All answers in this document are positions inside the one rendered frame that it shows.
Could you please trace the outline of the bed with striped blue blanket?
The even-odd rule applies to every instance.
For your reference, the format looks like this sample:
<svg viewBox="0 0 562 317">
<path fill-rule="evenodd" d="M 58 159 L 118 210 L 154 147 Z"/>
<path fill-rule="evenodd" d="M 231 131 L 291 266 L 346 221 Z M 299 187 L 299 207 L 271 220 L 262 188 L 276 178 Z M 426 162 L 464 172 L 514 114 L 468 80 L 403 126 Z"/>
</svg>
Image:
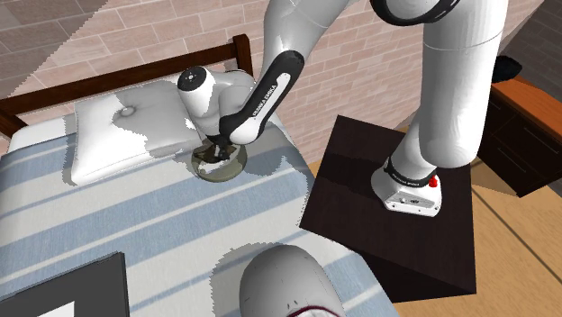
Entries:
<svg viewBox="0 0 562 317">
<path fill-rule="evenodd" d="M 74 185 L 73 124 L 34 125 L 43 141 L 0 158 L 0 297 L 122 252 L 130 317 L 241 317 L 245 266 L 288 244 L 322 265 L 347 317 L 399 317 L 359 254 L 299 227 L 313 175 L 278 119 L 224 183 L 181 154 Z"/>
</svg>

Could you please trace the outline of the white pillow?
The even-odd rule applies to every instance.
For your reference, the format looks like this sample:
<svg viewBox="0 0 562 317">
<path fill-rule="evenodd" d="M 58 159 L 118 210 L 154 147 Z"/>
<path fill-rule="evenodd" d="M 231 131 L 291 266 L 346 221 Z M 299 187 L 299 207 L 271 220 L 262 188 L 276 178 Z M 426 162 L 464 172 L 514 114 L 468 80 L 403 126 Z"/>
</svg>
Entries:
<svg viewBox="0 0 562 317">
<path fill-rule="evenodd" d="M 86 185 L 202 145 L 177 86 L 160 80 L 75 105 L 71 181 Z"/>
</svg>

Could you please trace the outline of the dark grey flat box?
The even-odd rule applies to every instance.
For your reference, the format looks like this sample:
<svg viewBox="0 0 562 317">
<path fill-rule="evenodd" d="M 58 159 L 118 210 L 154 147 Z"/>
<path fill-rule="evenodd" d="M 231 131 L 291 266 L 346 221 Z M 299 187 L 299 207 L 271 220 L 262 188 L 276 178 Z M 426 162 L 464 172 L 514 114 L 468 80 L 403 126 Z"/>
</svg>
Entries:
<svg viewBox="0 0 562 317">
<path fill-rule="evenodd" d="M 114 252 L 0 297 L 0 317 L 130 317 L 125 256 Z"/>
</svg>

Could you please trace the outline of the olive glass bowl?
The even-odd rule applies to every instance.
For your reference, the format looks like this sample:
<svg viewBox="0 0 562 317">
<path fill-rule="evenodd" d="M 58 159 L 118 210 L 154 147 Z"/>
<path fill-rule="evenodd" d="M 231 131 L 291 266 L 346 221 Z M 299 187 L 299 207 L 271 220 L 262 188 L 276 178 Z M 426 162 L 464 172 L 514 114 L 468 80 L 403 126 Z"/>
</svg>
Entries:
<svg viewBox="0 0 562 317">
<path fill-rule="evenodd" d="M 220 183 L 231 180 L 245 168 L 248 159 L 243 145 L 220 147 L 209 140 L 192 153 L 192 166 L 203 180 Z"/>
</svg>

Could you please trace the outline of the dark dresser with brown top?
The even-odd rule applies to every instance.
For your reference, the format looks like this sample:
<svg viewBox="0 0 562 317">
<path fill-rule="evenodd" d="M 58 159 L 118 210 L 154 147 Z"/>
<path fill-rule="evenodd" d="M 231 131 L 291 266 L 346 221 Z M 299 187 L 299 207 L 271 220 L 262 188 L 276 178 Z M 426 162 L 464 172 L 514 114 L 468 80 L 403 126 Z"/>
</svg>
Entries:
<svg viewBox="0 0 562 317">
<path fill-rule="evenodd" d="M 562 103 L 496 58 L 478 157 L 519 197 L 562 179 Z"/>
</svg>

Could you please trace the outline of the white rounded object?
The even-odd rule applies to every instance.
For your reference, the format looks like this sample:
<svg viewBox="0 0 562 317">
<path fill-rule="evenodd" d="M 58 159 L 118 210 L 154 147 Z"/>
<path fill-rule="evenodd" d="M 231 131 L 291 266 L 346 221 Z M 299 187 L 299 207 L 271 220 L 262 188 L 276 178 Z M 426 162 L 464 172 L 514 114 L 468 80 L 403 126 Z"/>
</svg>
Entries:
<svg viewBox="0 0 562 317">
<path fill-rule="evenodd" d="M 347 317 L 322 266 L 304 249 L 260 252 L 240 279 L 241 317 Z"/>
</svg>

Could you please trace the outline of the dark robot stand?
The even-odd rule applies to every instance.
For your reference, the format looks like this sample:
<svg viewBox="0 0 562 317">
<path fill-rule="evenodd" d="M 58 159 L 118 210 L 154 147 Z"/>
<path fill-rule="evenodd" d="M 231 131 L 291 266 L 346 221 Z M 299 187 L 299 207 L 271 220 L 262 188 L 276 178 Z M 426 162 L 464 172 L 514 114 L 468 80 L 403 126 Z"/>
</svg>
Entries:
<svg viewBox="0 0 562 317">
<path fill-rule="evenodd" d="M 389 211 L 370 178 L 402 138 L 338 116 L 300 226 L 357 252 L 394 303 L 474 294 L 470 167 L 438 169 L 443 205 L 436 216 Z"/>
</svg>

